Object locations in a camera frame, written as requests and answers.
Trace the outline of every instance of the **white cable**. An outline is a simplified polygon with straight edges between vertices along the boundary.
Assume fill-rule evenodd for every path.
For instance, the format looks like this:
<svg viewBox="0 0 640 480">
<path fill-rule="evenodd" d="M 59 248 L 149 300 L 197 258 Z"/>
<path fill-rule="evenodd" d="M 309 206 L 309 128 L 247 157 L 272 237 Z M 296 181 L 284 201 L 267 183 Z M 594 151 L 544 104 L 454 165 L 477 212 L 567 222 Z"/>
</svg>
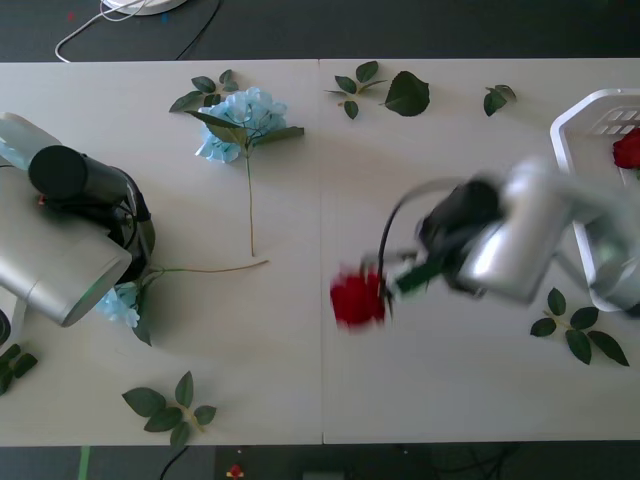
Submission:
<svg viewBox="0 0 640 480">
<path fill-rule="evenodd" d="M 60 54 L 60 49 L 62 48 L 62 46 L 67 43 L 69 40 L 71 40 L 73 37 L 75 37 L 76 35 L 78 35 L 80 32 L 82 32 L 83 30 L 85 30 L 87 27 L 89 27 L 91 24 L 93 24 L 93 22 L 95 22 L 96 20 L 100 19 L 100 18 L 104 18 L 106 20 L 109 20 L 110 22 L 122 22 L 123 20 L 128 20 L 129 18 L 133 17 L 134 15 L 138 14 L 140 12 L 140 10 L 142 10 L 144 8 L 144 6 L 150 1 L 150 0 L 135 0 L 131 3 L 127 3 L 126 5 L 121 5 L 119 7 L 116 8 L 112 8 L 110 10 L 107 10 L 106 12 L 103 9 L 102 6 L 102 0 L 100 1 L 100 13 L 98 13 L 98 15 L 96 15 L 95 17 L 93 17 L 91 20 L 89 20 L 87 23 L 85 23 L 84 25 L 82 25 L 80 28 L 78 28 L 77 30 L 75 30 L 73 33 L 67 35 L 66 37 L 64 37 L 62 40 L 60 40 L 60 42 L 58 42 L 58 44 L 56 45 L 56 48 L 54 50 L 54 53 L 56 54 L 56 57 L 58 57 L 60 60 L 62 60 L 64 63 L 71 63 L 69 60 L 67 60 L 66 58 L 64 58 L 61 54 Z M 136 5 L 138 3 L 141 3 L 142 5 L 140 5 L 140 7 L 138 8 L 138 10 L 136 10 L 135 12 L 127 15 L 124 18 L 111 18 L 108 17 L 107 14 L 108 13 L 113 13 L 113 12 L 117 12 L 118 10 L 122 10 L 123 8 L 128 8 L 128 7 L 132 7 L 133 5 Z"/>
<path fill-rule="evenodd" d="M 134 2 L 133 4 L 123 5 L 123 6 L 121 6 L 121 7 L 113 8 L 113 9 L 108 10 L 108 11 L 106 11 L 106 12 L 105 12 L 105 11 L 104 11 L 104 2 L 103 2 L 102 0 L 100 0 L 100 15 L 102 15 L 102 18 L 104 18 L 105 20 L 109 20 L 110 22 L 115 22 L 115 23 L 118 23 L 118 22 L 124 22 L 125 20 L 129 20 L 129 19 L 130 19 L 131 17 L 133 17 L 134 15 L 137 15 L 138 13 L 140 13 L 140 10 L 142 10 L 142 9 L 145 7 L 145 5 L 146 5 L 149 1 L 150 1 L 150 0 L 144 0 L 144 1 L 142 2 L 142 5 L 140 5 L 140 6 L 138 7 L 138 10 L 136 10 L 136 11 L 135 11 L 135 12 L 133 12 L 133 13 L 130 13 L 129 15 L 127 15 L 127 16 L 125 16 L 125 17 L 122 17 L 122 18 L 112 18 L 112 17 L 107 16 L 107 13 L 115 12 L 116 10 L 120 10 L 120 9 L 122 9 L 122 8 L 126 8 L 126 7 L 128 7 L 129 5 L 134 5 L 134 4 L 135 4 L 135 3 L 137 3 L 137 2 Z"/>
</svg>

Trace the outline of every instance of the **small blue flower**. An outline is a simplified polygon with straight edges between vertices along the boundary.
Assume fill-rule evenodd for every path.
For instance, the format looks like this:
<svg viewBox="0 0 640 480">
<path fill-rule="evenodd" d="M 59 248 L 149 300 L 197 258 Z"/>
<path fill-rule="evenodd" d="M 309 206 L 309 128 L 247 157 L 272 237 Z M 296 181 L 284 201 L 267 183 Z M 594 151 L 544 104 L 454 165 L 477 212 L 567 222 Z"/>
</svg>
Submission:
<svg viewBox="0 0 640 480">
<path fill-rule="evenodd" d="M 112 288 L 96 305 L 96 310 L 112 322 L 124 322 L 129 327 L 138 326 L 140 316 L 136 311 L 138 289 L 133 282 Z"/>
<path fill-rule="evenodd" d="M 287 106 L 284 103 L 274 103 L 269 93 L 257 87 L 251 87 L 246 92 L 236 92 L 229 95 L 224 102 L 213 107 L 202 107 L 199 111 L 245 127 L 248 135 L 253 135 L 256 139 L 287 126 L 284 119 Z M 202 139 L 204 143 L 196 155 L 209 161 L 229 163 L 240 155 L 239 145 L 223 142 L 211 133 L 206 125 L 202 127 Z"/>
</svg>

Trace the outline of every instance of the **dark floor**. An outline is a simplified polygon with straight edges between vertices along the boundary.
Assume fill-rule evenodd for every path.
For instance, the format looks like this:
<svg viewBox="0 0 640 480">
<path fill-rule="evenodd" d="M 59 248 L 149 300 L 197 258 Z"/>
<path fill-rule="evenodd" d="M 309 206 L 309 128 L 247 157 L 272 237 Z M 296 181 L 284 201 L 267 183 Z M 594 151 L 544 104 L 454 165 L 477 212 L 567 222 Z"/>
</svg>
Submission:
<svg viewBox="0 0 640 480">
<path fill-rule="evenodd" d="M 482 480 L 497 473 L 504 445 L 369 445 L 192 447 L 165 480 L 223 480 L 239 464 L 246 480 Z M 482 465 L 474 466 L 475 453 Z M 171 458 L 163 447 L 92 448 L 86 480 L 155 480 Z M 501 469 L 502 480 L 632 480 L 640 478 L 640 443 L 522 444 Z M 0 449 L 1 480 L 85 480 L 78 448 Z M 460 472 L 446 473 L 471 467 Z"/>
<path fill-rule="evenodd" d="M 638 57 L 639 0 L 220 0 L 189 59 Z M 101 20 L 76 61 L 173 60 L 216 8 Z M 0 61 L 55 61 L 98 0 L 1 0 Z"/>
<path fill-rule="evenodd" d="M 639 0 L 222 1 L 184 59 L 640 57 Z M 173 60 L 217 2 L 189 0 L 165 16 L 99 21 L 63 53 L 73 61 Z M 55 61 L 55 44 L 97 11 L 97 0 L 0 0 L 0 61 Z M 480 444 L 473 452 L 482 461 L 503 448 Z M 84 479 L 79 448 L 0 449 L 0 480 L 152 480 L 172 455 L 161 447 L 90 451 Z M 194 447 L 165 478 L 224 479 L 234 463 L 246 480 L 485 478 L 494 462 L 484 473 L 475 467 L 442 473 L 468 466 L 471 451 L 468 445 Z M 639 457 L 638 442 L 524 444 L 505 461 L 501 478 L 638 479 Z"/>
</svg>

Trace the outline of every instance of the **red rose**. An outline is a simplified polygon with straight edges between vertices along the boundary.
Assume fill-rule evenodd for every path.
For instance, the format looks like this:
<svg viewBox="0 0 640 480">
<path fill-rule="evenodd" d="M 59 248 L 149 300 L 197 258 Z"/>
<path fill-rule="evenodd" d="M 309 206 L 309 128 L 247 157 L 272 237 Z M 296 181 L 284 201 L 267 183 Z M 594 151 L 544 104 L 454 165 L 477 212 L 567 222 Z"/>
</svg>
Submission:
<svg viewBox="0 0 640 480">
<path fill-rule="evenodd" d="M 640 128 L 613 144 L 613 158 L 620 168 L 640 168 Z"/>
<path fill-rule="evenodd" d="M 361 327 L 384 321 L 384 302 L 378 296 L 380 278 L 371 272 L 341 273 L 331 284 L 331 303 L 338 324 Z"/>
</svg>

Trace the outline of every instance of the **white basket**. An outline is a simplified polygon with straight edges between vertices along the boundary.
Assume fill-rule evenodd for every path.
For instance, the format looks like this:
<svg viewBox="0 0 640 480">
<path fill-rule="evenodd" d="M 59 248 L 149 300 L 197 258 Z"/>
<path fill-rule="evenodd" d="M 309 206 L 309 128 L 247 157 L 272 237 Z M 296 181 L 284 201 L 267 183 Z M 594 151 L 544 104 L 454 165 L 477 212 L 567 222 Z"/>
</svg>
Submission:
<svg viewBox="0 0 640 480">
<path fill-rule="evenodd" d="M 617 188 L 638 188 L 636 172 L 613 163 L 613 143 L 640 127 L 640 89 L 607 89 L 592 93 L 560 115 L 551 126 L 558 165 L 573 175 Z M 595 263 L 585 228 L 574 224 L 587 280 L 595 277 Z M 603 311 L 619 308 L 591 292 Z"/>
</svg>

